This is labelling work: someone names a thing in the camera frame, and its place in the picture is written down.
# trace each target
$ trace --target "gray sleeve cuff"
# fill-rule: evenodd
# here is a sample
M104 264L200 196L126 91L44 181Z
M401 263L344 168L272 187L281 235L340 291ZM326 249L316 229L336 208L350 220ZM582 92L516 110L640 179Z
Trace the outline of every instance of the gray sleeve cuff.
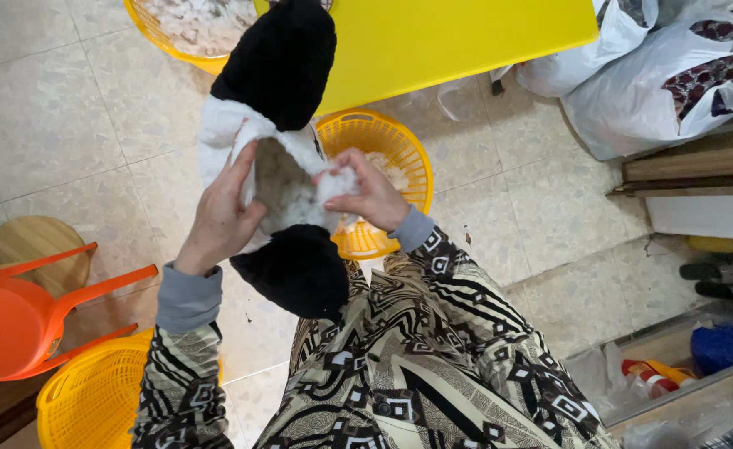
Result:
M419 212L419 209L411 205L408 216L402 220L396 231L389 234L389 239L400 240L402 252L411 252L419 248L430 237L434 226L435 223L432 222L430 217Z
M209 277L189 276L163 267L159 308L155 323L169 332L189 332L216 320L222 302L222 269L215 266Z

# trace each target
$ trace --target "tile floor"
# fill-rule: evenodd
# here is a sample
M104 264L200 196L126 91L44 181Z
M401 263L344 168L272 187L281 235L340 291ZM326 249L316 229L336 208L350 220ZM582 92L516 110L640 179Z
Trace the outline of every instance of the tile floor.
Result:
M177 254L201 194L195 134L213 77L167 56L120 0L0 0L0 225L64 220L100 248L89 282ZM436 183L431 215L565 356L698 303L676 269L677 237L651 232L635 199L608 199L616 165L573 137L560 105L487 74L461 81L459 121L438 87L366 105L422 141ZM467 243L469 234L471 244ZM159 278L86 303L62 349L133 321L152 326ZM296 318L227 267L220 327L237 447L277 407ZM35 447L33 427L3 447Z

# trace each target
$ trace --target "person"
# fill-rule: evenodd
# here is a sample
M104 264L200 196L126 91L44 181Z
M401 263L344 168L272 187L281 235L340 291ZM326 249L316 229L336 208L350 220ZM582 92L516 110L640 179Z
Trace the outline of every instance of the person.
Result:
M254 157L251 142L228 158L164 266L133 448L232 447L218 379L218 263L266 213L257 201L239 204ZM334 163L354 168L361 193L325 207L362 216L401 252L371 284L351 270L340 322L300 320L282 402L254 447L618 448L488 274L357 149Z

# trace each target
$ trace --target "yellow table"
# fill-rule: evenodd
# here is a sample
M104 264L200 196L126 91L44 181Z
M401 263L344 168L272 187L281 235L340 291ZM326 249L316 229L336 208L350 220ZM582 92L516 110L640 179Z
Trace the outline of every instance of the yellow table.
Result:
M259 15L267 0L254 0ZM591 0L333 0L338 46L316 115L594 41Z

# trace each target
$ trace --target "orange plastic basket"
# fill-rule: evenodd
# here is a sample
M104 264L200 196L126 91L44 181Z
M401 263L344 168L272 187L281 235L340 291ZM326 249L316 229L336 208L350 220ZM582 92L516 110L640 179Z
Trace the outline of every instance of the orange plastic basket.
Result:
M430 211L430 161L419 139L400 122L370 109L355 108L323 118L316 129L329 158L351 147L364 153L383 153L390 166L401 168L408 178L402 196L421 212ZM373 259L400 249L399 242L364 222L356 223L352 231L340 228L331 240L338 245L338 254L351 260Z
M169 38L161 32L159 19L153 17L144 6L146 2L147 0L123 0L125 9L128 10L128 15L131 16L131 20L136 25L136 28L142 32L142 35L152 42L154 46L159 47L175 59L194 64L212 75L219 75L222 72L222 67L225 67L229 55L206 57L194 56L178 51L178 49L172 46Z
M67 362L37 397L43 449L128 449L153 329L99 344Z

